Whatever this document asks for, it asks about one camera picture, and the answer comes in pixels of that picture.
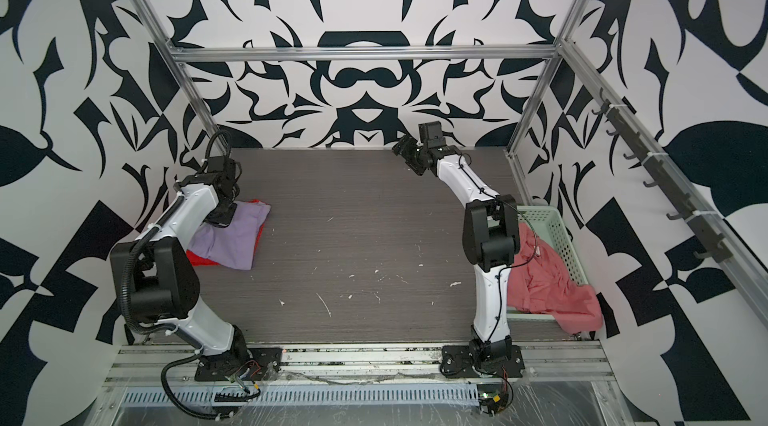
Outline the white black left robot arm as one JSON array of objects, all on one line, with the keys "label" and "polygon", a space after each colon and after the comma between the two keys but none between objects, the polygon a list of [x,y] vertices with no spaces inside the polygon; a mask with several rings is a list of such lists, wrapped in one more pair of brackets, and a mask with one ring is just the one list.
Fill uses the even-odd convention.
[{"label": "white black left robot arm", "polygon": [[163,332],[193,346],[207,368],[234,370],[249,361],[242,331],[222,320],[201,298],[187,257],[199,227],[228,227],[237,210],[236,162],[216,156],[176,186],[174,202],[138,238],[109,255],[117,305],[137,335]]}]

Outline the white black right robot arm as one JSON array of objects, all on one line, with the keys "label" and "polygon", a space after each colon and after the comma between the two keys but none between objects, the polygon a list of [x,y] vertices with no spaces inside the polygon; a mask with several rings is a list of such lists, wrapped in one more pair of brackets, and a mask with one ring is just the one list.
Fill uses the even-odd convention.
[{"label": "white black right robot arm", "polygon": [[521,250],[517,204],[473,171],[468,155],[447,144],[438,122],[423,123],[418,131],[418,138],[401,137],[392,152],[415,174],[431,172],[464,207],[462,248],[473,266],[476,290],[470,350],[475,365],[488,371],[490,362],[512,354],[507,288]]}]

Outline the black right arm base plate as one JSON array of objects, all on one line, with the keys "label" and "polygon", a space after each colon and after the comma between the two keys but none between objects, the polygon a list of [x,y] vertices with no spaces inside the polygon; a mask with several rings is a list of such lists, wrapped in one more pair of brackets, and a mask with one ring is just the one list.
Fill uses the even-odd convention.
[{"label": "black right arm base plate", "polygon": [[499,341],[489,345],[445,345],[441,350],[440,374],[447,378],[480,378],[506,375],[521,378],[525,363],[519,346]]}]

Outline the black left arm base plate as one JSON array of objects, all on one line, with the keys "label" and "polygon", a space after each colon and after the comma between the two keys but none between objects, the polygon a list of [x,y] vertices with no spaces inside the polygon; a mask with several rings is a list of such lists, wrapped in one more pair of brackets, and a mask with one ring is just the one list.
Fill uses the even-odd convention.
[{"label": "black left arm base plate", "polygon": [[249,348],[244,355],[223,353],[203,356],[195,372],[197,382],[228,381],[235,376],[243,381],[261,381],[279,372],[283,349],[280,347]]}]

